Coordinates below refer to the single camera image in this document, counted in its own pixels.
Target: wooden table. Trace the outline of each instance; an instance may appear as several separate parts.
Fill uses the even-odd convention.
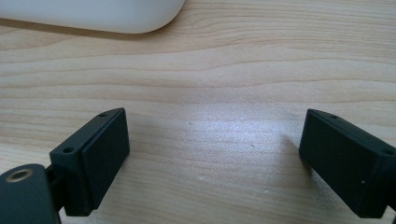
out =
[[[298,146],[308,108],[396,146],[395,71],[393,0],[188,0],[144,35],[0,20],[0,173],[125,107],[130,156],[63,223],[391,223],[355,216]]]

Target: screw hole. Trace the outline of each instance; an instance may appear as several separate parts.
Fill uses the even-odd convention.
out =
[[[19,182],[19,181],[24,180],[27,177],[31,176],[32,173],[33,173],[32,169],[19,170],[19,171],[12,173],[11,175],[9,175],[6,179],[6,181],[9,183]]]
[[[385,154],[388,154],[388,155],[394,155],[395,154],[393,151],[390,151],[390,150],[387,150],[387,149],[383,150],[383,152]]]
[[[64,149],[64,153],[70,153],[72,151],[74,151],[73,147],[67,147],[67,148]]]

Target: white object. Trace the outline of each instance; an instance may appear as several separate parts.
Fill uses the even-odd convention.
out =
[[[185,0],[0,0],[0,18],[126,34],[165,26]]]

